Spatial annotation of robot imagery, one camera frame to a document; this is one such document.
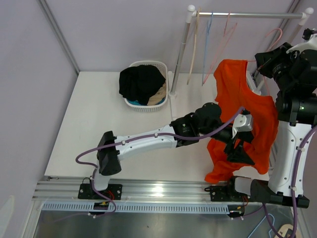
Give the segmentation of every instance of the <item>white table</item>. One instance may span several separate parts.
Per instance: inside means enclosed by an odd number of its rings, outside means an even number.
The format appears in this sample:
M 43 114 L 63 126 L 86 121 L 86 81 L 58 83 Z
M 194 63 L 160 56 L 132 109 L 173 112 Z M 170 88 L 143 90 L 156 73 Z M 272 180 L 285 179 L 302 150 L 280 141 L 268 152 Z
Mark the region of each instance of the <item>white table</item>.
M 190 85 L 186 85 L 187 77 L 188 74 L 180 74 L 177 97 L 169 100 L 160 111 L 141 113 L 127 106 L 119 94 L 119 72 L 80 72 L 45 175 L 89 177 L 93 168 L 77 164 L 75 158 L 96 147 L 104 132 L 112 130 L 114 135 L 133 135 L 156 129 L 214 100 L 216 84 L 212 75 L 203 87 L 201 74 L 193 74 Z M 208 141 L 131 157 L 121 162 L 122 171 L 113 178 L 204 181 L 205 175 L 213 169 L 206 149 Z M 97 163 L 96 153 L 81 160 Z M 234 174 L 268 180 L 267 174 L 261 176 L 252 167 L 243 167 Z

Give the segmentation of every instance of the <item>white pipe connector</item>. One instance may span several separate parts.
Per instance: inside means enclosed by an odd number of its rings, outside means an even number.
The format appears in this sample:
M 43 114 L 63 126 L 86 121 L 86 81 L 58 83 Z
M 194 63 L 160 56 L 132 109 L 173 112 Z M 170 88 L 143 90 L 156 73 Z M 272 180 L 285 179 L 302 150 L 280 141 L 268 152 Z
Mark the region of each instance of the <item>white pipe connector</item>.
M 195 6 L 194 5 L 189 5 L 187 8 L 187 17 L 186 17 L 186 22 L 190 23 L 192 21 L 192 17 L 195 13 Z
M 314 9 L 312 7 L 306 8 L 305 12 L 303 12 L 303 17 L 301 21 L 298 23 L 300 26 L 304 26 L 310 15 L 314 13 Z

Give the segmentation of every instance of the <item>white wall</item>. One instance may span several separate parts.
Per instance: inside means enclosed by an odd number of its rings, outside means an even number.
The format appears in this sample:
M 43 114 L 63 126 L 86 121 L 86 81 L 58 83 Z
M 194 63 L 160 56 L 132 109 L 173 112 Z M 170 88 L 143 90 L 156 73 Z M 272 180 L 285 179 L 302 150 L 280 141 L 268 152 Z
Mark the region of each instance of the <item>white wall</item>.
M 0 207 L 15 196 L 17 238 L 76 75 L 35 0 L 0 2 Z
M 81 70 L 121 71 L 137 60 L 160 60 L 174 71 L 187 6 L 214 12 L 285 12 L 291 0 L 48 0 Z M 207 18 L 201 18 L 194 71 L 202 71 Z M 225 18 L 214 18 L 207 64 L 221 40 Z M 223 58 L 252 59 L 280 19 L 232 19 L 236 32 Z M 188 72 L 191 36 L 182 71 Z
M 315 13 L 309 18 L 304 28 L 317 28 L 317 1 L 316 0 L 303 0 L 298 11 L 304 11 L 307 7 L 313 7 Z M 297 20 L 292 20 L 284 36 L 282 37 L 280 44 L 288 40 L 291 32 L 297 24 Z M 293 41 L 293 45 L 298 44 L 302 41 L 303 30 L 297 35 Z M 278 87 L 276 86 L 273 79 L 268 79 L 267 84 L 271 96 L 275 99 L 278 92 Z M 304 184 L 304 195 L 310 199 L 310 206 L 308 209 L 304 209 L 304 214 L 307 220 L 307 225 L 311 232 L 317 236 L 317 220 L 316 220 L 316 211 L 317 211 L 317 183 L 316 183 L 316 168 L 317 168 L 317 135 L 312 139 L 311 145 L 308 150 L 307 160 L 305 164 L 305 172 L 303 178 Z

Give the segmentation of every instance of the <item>beige cloth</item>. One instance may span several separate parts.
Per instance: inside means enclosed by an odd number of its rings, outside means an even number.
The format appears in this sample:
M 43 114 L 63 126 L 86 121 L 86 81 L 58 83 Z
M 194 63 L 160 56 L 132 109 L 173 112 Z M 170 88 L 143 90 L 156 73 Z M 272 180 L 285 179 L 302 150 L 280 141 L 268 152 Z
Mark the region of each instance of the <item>beige cloth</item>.
M 166 82 L 161 86 L 161 88 L 158 90 L 158 92 L 151 96 L 148 102 L 148 106 L 154 106 L 160 101 L 162 101 L 163 98 L 166 97 Z

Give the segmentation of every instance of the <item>basket rim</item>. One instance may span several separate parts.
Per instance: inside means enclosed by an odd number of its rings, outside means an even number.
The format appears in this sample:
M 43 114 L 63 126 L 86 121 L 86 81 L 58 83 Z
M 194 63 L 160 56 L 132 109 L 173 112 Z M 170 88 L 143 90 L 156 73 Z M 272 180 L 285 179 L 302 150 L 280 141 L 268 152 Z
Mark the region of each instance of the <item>basket rim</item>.
M 158 105 L 153 105 L 153 106 L 139 106 L 139 105 L 133 105 L 131 103 L 129 103 L 129 101 L 124 98 L 124 101 L 127 105 L 129 105 L 130 107 L 132 108 L 158 108 L 158 107 L 162 107 L 166 102 L 167 102 L 167 99 L 168 99 L 168 71 L 167 71 L 167 66 L 165 63 L 161 62 L 161 61 L 156 61 L 156 60 L 140 60 L 140 61 L 135 61 L 133 62 L 132 64 L 130 64 L 129 67 L 132 67 L 134 64 L 137 64 L 137 63 L 145 63 L 145 62 L 148 62 L 148 63 L 158 63 L 158 64 L 161 64 L 164 66 L 165 68 L 165 71 L 166 71 L 166 96 L 165 96 L 165 100 L 161 103 L 161 104 L 158 104 Z

